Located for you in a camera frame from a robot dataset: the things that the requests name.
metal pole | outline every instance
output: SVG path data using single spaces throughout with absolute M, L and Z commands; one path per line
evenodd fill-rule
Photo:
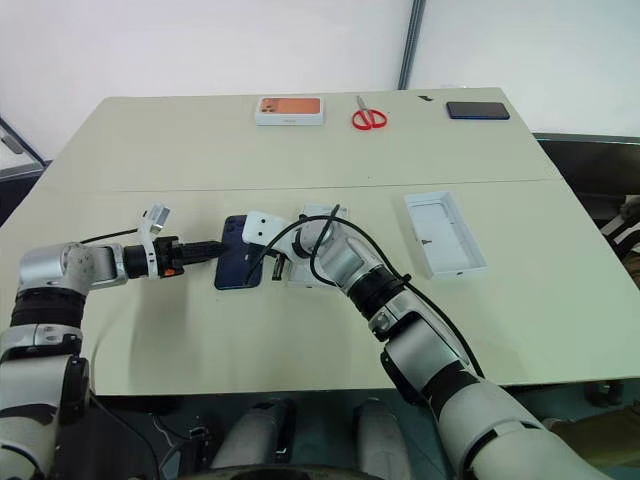
M 420 37 L 420 27 L 424 16 L 426 0 L 413 0 L 411 17 L 409 17 L 409 28 L 407 29 L 407 41 L 404 45 L 402 55 L 402 67 L 400 68 L 400 78 L 398 79 L 398 90 L 406 90 L 413 67 L 413 59 L 416 54 L 416 45 Z

orange phone box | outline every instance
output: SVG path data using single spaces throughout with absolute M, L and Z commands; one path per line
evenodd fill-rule
M 256 106 L 257 125 L 322 125 L 322 97 L 260 97 Z

blue smartphone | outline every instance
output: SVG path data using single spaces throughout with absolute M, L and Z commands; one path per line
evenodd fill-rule
M 455 120 L 509 120 L 509 112 L 500 102 L 447 102 L 447 110 Z
M 262 263 L 260 263 L 245 283 L 249 269 L 263 248 L 262 245 L 242 241 L 242 229 L 246 219 L 246 215 L 232 215 L 224 222 L 222 244 L 227 249 L 218 257 L 216 277 L 213 281 L 218 290 L 257 287 L 262 279 Z

black wire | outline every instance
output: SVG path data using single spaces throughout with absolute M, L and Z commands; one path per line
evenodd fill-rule
M 38 466 L 38 462 L 29 452 L 21 448 L 14 447 L 13 445 L 0 445 L 0 448 L 13 453 L 17 453 L 21 457 L 25 458 L 33 466 L 34 469 L 33 476 L 31 478 L 44 478 L 42 470 L 40 470 L 40 467 Z
M 333 222 L 333 219 L 335 218 L 336 214 L 338 213 L 338 210 L 340 210 L 340 204 L 336 204 L 335 207 L 333 207 L 333 210 L 331 210 L 331 213 L 329 214 L 329 219 L 324 222 L 324 227 L 322 227 L 322 231 L 320 232 L 320 235 L 318 236 L 318 239 L 316 240 L 316 243 L 313 246 L 313 250 L 311 250 L 311 257 L 309 258 L 309 268 L 311 269 L 311 273 L 313 274 L 314 277 L 316 277 L 316 280 L 318 280 L 319 282 L 322 282 L 326 285 L 330 285 L 332 287 L 335 287 L 336 284 L 334 282 L 332 282 L 331 280 L 327 280 L 326 278 L 321 277 L 318 274 L 318 271 L 316 270 L 316 256 L 318 255 L 318 249 L 320 248 L 320 244 L 322 243 L 322 239 L 324 238 L 324 236 L 327 234 L 327 232 L 329 231 L 329 227 L 331 226 L 331 222 Z
M 389 269 L 389 271 L 393 274 L 393 276 L 396 277 L 398 280 L 400 280 L 409 290 L 411 290 L 413 293 L 415 293 L 436 314 L 438 314 L 438 316 L 440 316 L 440 318 L 442 318 L 442 320 L 447 324 L 447 326 L 451 329 L 453 334 L 456 336 L 458 341 L 462 344 L 462 348 L 464 348 L 464 351 L 466 352 L 467 356 L 469 357 L 469 361 L 471 362 L 471 365 L 473 366 L 474 370 L 476 371 L 476 374 L 479 377 L 484 378 L 484 372 L 482 371 L 482 368 L 480 368 L 480 364 L 478 363 L 478 359 L 473 354 L 473 351 L 471 350 L 471 347 L 469 346 L 469 344 L 467 343 L 465 338 L 462 336 L 462 333 L 460 332 L 460 330 L 458 330 L 458 327 L 456 327 L 455 324 L 451 321 L 449 316 L 446 313 L 444 313 L 444 311 L 440 307 L 438 307 L 438 305 L 436 305 L 433 302 L 433 300 L 431 300 L 427 295 L 422 293 L 417 287 L 415 287 L 413 284 L 411 284 L 411 282 L 410 282 L 411 276 L 410 275 L 401 275 L 400 272 L 398 272 L 398 270 L 396 270 L 396 268 L 393 266 L 393 264 L 391 263 L 389 258 L 385 255 L 385 253 L 382 251 L 380 246 L 376 243 L 376 241 L 367 232 L 362 230 L 357 225 L 349 222 L 348 220 L 345 220 L 344 218 L 331 217 L 330 215 L 314 215 L 312 217 L 301 218 L 300 220 L 298 220 L 296 222 L 293 222 L 291 225 L 285 227 L 282 231 L 280 231 L 280 233 L 278 233 L 275 237 L 273 237 L 273 239 L 262 249 L 262 252 L 260 252 L 260 255 L 258 255 L 258 258 L 255 260 L 255 262 L 253 263 L 253 265 L 249 269 L 249 273 L 245 277 L 245 283 L 246 283 L 248 278 L 251 278 L 251 274 L 253 274 L 253 272 L 254 272 L 254 270 L 256 268 L 258 268 L 258 265 L 260 265 L 260 262 L 262 262 L 264 257 L 267 255 L 267 252 L 270 249 L 272 249 L 273 246 L 282 237 L 284 237 L 287 233 L 289 233 L 291 230 L 299 227 L 300 225 L 304 225 L 305 223 L 313 222 L 313 221 L 316 221 L 316 220 L 331 220 L 332 222 L 341 223 L 343 225 L 348 226 L 349 228 L 351 228 L 352 230 L 356 231 L 357 233 L 359 233 L 373 247 L 373 249 L 376 251 L 376 253 L 380 257 L 380 260 L 383 261 L 383 263 L 386 265 L 386 267 Z
M 131 230 L 122 230 L 121 232 L 107 233 L 106 235 L 100 235 L 99 237 L 87 238 L 86 240 L 82 240 L 80 243 L 91 243 L 97 242 L 98 240 L 104 240 L 105 238 L 121 237 L 122 235 L 130 235 L 132 233 L 136 233 L 137 231 L 137 228 L 132 228 Z
M 158 416 L 158 415 L 153 415 L 153 418 L 155 418 L 156 422 L 158 422 L 160 424 L 160 426 L 162 428 L 164 428 L 167 432 L 169 432 L 171 435 L 173 435 L 174 437 L 179 438 L 180 440 L 186 440 L 189 441 L 190 438 L 189 437 L 185 437 L 184 435 L 180 435 L 178 432 L 176 432 L 175 430 L 173 430 L 172 428 L 169 428 L 167 426 L 166 423 L 164 423 L 164 421 Z
M 138 430 L 136 430 L 131 424 L 127 423 L 122 417 L 120 417 L 118 414 L 116 414 L 115 412 L 112 412 L 110 409 L 104 406 L 104 404 L 100 400 L 98 400 L 98 397 L 93 392 L 93 390 L 89 390 L 89 397 L 91 398 L 91 401 L 96 407 L 102 410 L 105 414 L 107 414 L 107 416 L 109 416 L 112 420 L 114 420 L 117 424 L 119 424 L 125 430 L 129 430 L 131 433 L 133 433 L 136 437 L 138 437 L 140 440 L 144 442 L 144 444 L 147 446 L 147 449 L 149 450 L 149 454 L 153 459 L 153 469 L 155 472 L 155 478 L 156 480 L 161 480 L 162 477 L 160 476 L 160 465 L 158 463 L 158 456 L 156 455 L 155 450 L 153 450 L 153 447 L 151 446 L 151 443 L 149 442 L 149 440 L 147 440 L 145 436 L 142 435 L 142 433 L 140 433 Z

scissors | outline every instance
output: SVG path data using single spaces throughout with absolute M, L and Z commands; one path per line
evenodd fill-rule
M 387 116 L 378 110 L 367 108 L 360 95 L 356 97 L 356 101 L 358 102 L 360 110 L 353 114 L 351 123 L 358 130 L 382 128 L 387 124 Z

